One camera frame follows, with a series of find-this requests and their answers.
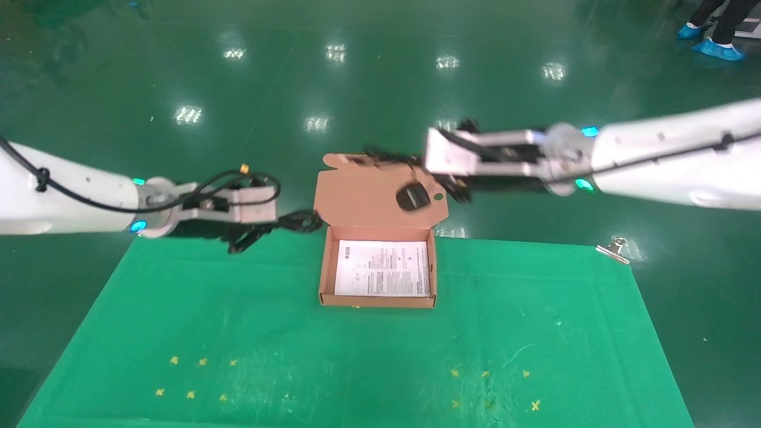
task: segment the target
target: blue shoe cover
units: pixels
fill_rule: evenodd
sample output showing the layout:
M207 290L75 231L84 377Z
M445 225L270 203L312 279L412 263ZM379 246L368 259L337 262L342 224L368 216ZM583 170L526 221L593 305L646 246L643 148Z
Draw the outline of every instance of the blue shoe cover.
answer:
M745 54L737 50L737 48L734 46L719 46L711 39L706 39L696 44L693 47L693 50L704 53L708 56L714 56L716 58L723 59L725 61L740 61L742 58L745 58Z
M687 27L687 24L684 24L681 30L679 30L679 33L677 33L677 39L694 39L698 35L700 35L703 32L703 27L697 27L697 28L690 28Z

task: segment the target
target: person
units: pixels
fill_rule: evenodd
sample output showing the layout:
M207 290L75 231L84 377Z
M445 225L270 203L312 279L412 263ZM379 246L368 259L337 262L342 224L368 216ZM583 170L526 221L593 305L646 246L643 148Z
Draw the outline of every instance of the person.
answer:
M724 0L703 0L693 16L677 33L677 39L694 39L705 30L708 17L724 4ZM734 28L747 18L750 11L759 4L759 0L729 0L727 8L719 18L714 33L693 47L700 53L715 56L727 61L740 61L745 54L732 44Z

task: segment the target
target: box flap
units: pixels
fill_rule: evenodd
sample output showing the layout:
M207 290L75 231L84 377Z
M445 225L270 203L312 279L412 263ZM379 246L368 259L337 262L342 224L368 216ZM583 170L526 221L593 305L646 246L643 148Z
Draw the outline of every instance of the box flap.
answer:
M447 218L449 210L444 189L420 168L413 170L405 164L379 168L357 165L346 156L360 155L325 155L325 164L336 169L317 176L314 208L329 225L431 228ZM415 179L428 191L431 205L404 211L396 202L396 192Z

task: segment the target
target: metal clip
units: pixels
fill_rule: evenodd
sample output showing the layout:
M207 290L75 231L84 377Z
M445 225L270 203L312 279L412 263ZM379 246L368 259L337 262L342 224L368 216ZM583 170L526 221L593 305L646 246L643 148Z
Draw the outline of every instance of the metal clip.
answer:
M597 246L597 252L605 254L606 256L619 261L623 264L629 264L629 259L625 258L621 255L621 250L623 246L626 245L626 239L621 237L615 237L613 239L613 242L608 245L607 247L603 247L602 245Z

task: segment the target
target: leg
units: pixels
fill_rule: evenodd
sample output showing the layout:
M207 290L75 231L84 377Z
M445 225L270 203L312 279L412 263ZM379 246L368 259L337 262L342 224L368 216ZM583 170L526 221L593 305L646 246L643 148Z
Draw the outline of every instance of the leg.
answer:
M718 9L719 6L723 4L724 0L703 0L700 6L698 6L698 8L693 13L693 16L689 17L688 22L696 27L701 27L708 20L708 17L711 16L711 14L714 13L716 9Z
M720 45L732 43L734 29L740 25L743 19L748 17L750 11L759 4L759 0L730 0L724 13L716 24L711 40Z
M693 16L689 17L687 24L684 24L679 33L677 33L677 39L695 39L701 35L705 29L703 24L722 4L724 4L724 0L703 0L693 13Z

